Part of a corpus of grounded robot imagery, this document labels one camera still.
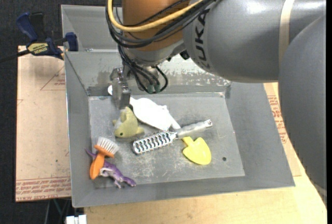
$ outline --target blue clamp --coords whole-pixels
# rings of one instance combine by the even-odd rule
[[[68,32],[64,38],[56,41],[53,41],[50,37],[47,37],[46,39],[40,39],[40,36],[45,34],[44,25],[42,24],[43,14],[38,13],[38,21],[35,22],[35,25],[37,25],[40,30],[39,36],[31,23],[29,15],[29,12],[25,12],[16,19],[16,24],[19,30],[30,39],[30,42],[26,45],[28,53],[37,56],[49,55],[63,59],[63,55],[61,55],[63,51],[58,48],[58,44],[63,44],[65,41],[68,42],[70,51],[78,51],[77,36],[73,32]]]

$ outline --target yellow label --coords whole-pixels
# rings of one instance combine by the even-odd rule
[[[34,43],[31,44],[27,49],[34,54],[38,54],[40,52],[44,52],[47,50],[48,44],[47,43]]]

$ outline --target yellow cable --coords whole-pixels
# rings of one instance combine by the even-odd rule
[[[182,16],[185,12],[187,12],[188,10],[192,9],[193,7],[195,7],[195,5],[199,4],[201,1],[203,0],[199,0],[175,13],[172,13],[164,18],[161,18],[161,19],[158,19],[154,22],[151,22],[149,24],[145,24],[145,25],[140,25],[140,26],[135,26],[135,27],[127,27],[127,26],[123,26],[121,24],[119,24],[115,18],[114,18],[114,15],[113,15],[113,6],[112,6],[112,1],[113,0],[108,0],[107,1],[107,8],[108,8],[108,16],[109,16],[109,19],[111,21],[111,23],[118,29],[120,30],[123,30],[123,31],[126,31],[126,32],[141,32],[141,31],[145,31],[145,30],[148,30],[148,29],[152,29],[154,27],[157,27],[159,25],[162,25],[162,24],[165,24],[169,21],[172,21],[180,16]]]

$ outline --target purple toy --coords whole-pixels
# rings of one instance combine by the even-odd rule
[[[92,152],[90,152],[89,150],[85,150],[87,152],[87,154],[89,154],[93,159],[96,158],[96,154],[93,154]],[[129,186],[134,187],[136,186],[136,182],[128,177],[123,176],[123,174],[121,173],[121,171],[114,165],[109,163],[108,161],[104,161],[104,165],[100,170],[100,175],[103,177],[111,177],[114,179],[114,183],[118,188],[121,188],[121,184],[122,182],[127,183]]]

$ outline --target orange brush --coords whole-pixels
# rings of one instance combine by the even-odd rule
[[[99,171],[104,165],[105,157],[114,158],[114,154],[119,150],[119,146],[108,138],[100,136],[94,148],[98,150],[98,153],[90,167],[90,178],[93,180],[98,177]]]

